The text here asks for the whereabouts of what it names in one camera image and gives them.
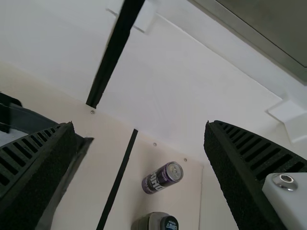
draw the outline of white ceiling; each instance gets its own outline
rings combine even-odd
[[[1,1],[0,61],[85,102],[116,21],[108,2]],[[257,52],[188,1],[163,0],[159,14],[145,34],[132,29],[98,110],[198,160],[205,159],[207,120],[286,143],[284,130],[276,132],[279,123],[265,113],[281,99],[247,71],[279,92],[290,85],[301,95],[302,88],[267,59],[253,59]],[[242,69],[243,60],[256,61]],[[272,80],[277,75],[284,76],[281,84]]]

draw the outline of white bracket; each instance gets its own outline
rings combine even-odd
[[[293,98],[286,97],[268,113],[284,123],[291,143],[307,143],[307,110]]]
[[[111,0],[107,7],[107,11],[111,12],[115,16],[118,16],[123,3],[124,0]],[[133,27],[145,33],[151,25],[158,7],[159,0],[145,0]]]

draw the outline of metal ring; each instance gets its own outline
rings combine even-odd
[[[294,191],[298,188],[298,184],[295,179],[285,173],[277,173],[272,176],[273,183],[287,191]]]

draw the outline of gray panel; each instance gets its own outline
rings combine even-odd
[[[301,65],[307,66],[307,1],[217,1]]]
[[[307,83],[307,1],[190,0]]]

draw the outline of black can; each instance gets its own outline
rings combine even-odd
[[[179,230],[179,224],[165,212],[152,212],[134,221],[131,230]]]
[[[176,184],[183,177],[182,167],[176,162],[169,162],[142,180],[145,193],[153,194]]]

